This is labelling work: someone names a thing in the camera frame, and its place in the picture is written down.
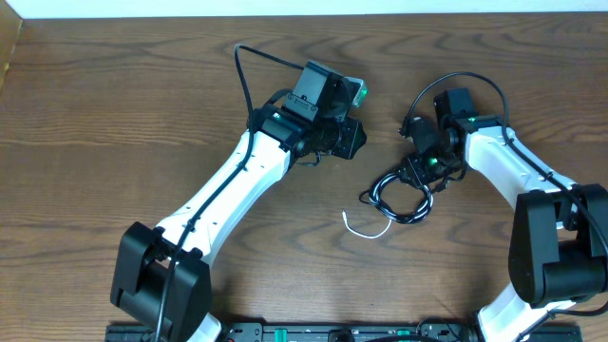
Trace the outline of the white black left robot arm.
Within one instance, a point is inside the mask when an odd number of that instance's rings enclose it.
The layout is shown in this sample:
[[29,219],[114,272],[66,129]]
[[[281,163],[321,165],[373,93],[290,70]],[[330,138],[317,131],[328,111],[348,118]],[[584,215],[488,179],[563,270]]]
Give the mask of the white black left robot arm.
[[123,234],[111,303],[151,329],[156,341],[214,341],[210,271],[241,219],[295,162],[311,152],[345,160],[366,142],[346,111],[311,120],[267,103],[224,165],[181,208],[149,228],[136,221]]

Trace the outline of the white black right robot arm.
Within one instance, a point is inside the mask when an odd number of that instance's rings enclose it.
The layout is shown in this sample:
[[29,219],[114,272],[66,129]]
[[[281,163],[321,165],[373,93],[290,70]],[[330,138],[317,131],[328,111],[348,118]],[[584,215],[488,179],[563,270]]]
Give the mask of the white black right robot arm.
[[481,308],[470,337],[524,341],[557,314],[607,290],[607,191],[581,185],[548,167],[496,116],[446,114],[434,128],[405,124],[416,153],[401,176],[428,190],[456,171],[482,174],[514,210],[508,254],[510,281]]

